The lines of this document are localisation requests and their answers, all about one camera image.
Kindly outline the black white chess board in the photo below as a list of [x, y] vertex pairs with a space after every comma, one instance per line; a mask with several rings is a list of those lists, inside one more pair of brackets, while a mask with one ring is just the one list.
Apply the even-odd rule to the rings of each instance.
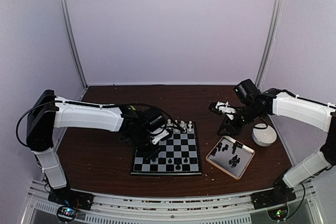
[[[175, 129], [173, 135], [165, 141], [159, 142], [160, 152], [157, 155], [156, 163], [151, 159], [137, 157], [133, 152], [131, 175], [141, 176], [197, 176], [202, 175], [202, 161], [198, 144], [196, 123], [189, 121], [184, 124], [184, 132]], [[159, 158], [165, 158], [165, 164], [159, 164]], [[197, 163], [192, 164], [190, 158], [197, 158]]]

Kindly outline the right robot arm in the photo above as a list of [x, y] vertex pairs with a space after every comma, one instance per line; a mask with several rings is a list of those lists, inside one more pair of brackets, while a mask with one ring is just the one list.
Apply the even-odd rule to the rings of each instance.
[[317, 151], [287, 170], [275, 183], [276, 187], [269, 192], [272, 203], [281, 203], [289, 196], [289, 188], [335, 166], [334, 104], [302, 98], [286, 89], [270, 88], [261, 92], [250, 79], [236, 85], [234, 92], [241, 106], [220, 101], [209, 106], [211, 111], [224, 116], [218, 135], [238, 136], [246, 124], [266, 115], [284, 116], [314, 126], [327, 134], [326, 142]]

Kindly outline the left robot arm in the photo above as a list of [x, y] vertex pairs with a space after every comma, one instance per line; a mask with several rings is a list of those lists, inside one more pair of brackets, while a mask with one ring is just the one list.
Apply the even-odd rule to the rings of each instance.
[[133, 104], [96, 104], [68, 100], [45, 90], [27, 112], [26, 145], [44, 171], [51, 191], [64, 205], [76, 197], [54, 149], [53, 131], [60, 128], [85, 128], [118, 132], [145, 158], [152, 158], [159, 142], [172, 133], [163, 112], [154, 106], [137, 110]]

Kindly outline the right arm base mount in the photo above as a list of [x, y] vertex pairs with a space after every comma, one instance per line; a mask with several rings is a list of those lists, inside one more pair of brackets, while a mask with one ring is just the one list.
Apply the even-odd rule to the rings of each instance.
[[285, 195], [280, 196], [276, 195], [274, 190], [260, 191], [251, 194], [251, 201], [255, 210], [281, 205], [295, 199], [296, 194], [294, 192], [285, 193]]

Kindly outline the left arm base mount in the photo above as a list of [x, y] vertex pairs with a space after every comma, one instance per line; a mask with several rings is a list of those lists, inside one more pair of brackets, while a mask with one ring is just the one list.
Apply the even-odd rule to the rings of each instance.
[[60, 205], [80, 210], [90, 210], [93, 203], [94, 195], [78, 191], [52, 191], [49, 193], [48, 200]]

